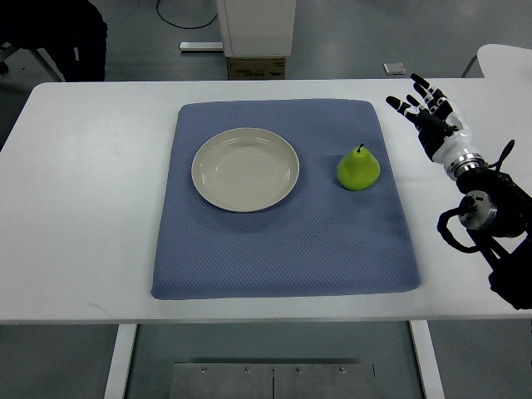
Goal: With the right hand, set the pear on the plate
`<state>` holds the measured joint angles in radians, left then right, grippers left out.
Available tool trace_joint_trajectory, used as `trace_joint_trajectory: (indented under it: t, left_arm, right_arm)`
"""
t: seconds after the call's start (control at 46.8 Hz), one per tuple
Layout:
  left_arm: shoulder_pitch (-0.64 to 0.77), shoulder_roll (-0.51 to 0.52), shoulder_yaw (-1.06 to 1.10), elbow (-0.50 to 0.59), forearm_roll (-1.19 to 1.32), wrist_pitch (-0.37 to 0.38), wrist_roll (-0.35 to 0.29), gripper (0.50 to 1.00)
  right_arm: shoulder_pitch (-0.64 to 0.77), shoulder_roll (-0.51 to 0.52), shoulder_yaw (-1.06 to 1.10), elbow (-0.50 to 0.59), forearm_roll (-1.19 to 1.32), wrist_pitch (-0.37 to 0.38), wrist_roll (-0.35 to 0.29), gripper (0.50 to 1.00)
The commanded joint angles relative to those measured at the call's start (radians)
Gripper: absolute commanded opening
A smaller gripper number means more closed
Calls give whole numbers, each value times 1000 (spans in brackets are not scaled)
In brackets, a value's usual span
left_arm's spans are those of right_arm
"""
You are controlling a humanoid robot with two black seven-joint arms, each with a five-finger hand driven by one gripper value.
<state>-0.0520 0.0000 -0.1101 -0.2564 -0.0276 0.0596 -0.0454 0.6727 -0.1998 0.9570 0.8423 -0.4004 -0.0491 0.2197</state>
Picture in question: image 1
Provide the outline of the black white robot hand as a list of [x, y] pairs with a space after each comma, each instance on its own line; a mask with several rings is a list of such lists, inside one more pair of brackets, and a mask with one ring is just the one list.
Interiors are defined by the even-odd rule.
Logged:
[[468, 170], [486, 167], [472, 144], [472, 130], [456, 104], [423, 77], [413, 73], [411, 79], [422, 101], [411, 95], [404, 101], [388, 96], [386, 103], [415, 126], [429, 160], [442, 165], [452, 180]]

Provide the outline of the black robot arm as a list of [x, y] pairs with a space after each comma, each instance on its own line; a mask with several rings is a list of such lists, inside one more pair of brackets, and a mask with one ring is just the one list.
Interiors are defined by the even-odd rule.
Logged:
[[500, 170], [510, 140], [494, 164], [467, 154], [447, 167], [464, 195], [440, 215], [437, 231], [454, 249], [480, 253], [490, 265], [490, 289], [517, 310], [531, 309], [531, 197]]

